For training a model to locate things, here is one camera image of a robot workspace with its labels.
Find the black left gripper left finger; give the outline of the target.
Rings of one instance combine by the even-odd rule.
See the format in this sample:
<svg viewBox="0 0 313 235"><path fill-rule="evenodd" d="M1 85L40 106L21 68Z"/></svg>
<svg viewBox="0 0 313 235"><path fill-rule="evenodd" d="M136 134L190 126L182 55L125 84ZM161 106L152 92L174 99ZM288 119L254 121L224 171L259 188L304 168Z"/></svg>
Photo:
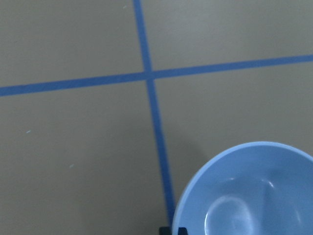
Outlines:
<svg viewBox="0 0 313 235"><path fill-rule="evenodd" d="M171 227L159 227L159 235L172 235Z"/></svg>

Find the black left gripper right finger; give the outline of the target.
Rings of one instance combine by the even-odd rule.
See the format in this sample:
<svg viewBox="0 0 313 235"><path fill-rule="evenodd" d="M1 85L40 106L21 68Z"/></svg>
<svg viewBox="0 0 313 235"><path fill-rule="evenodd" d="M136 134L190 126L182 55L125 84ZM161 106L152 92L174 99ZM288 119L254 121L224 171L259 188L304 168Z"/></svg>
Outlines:
<svg viewBox="0 0 313 235"><path fill-rule="evenodd" d="M178 235L188 235L188 230L185 227L179 227Z"/></svg>

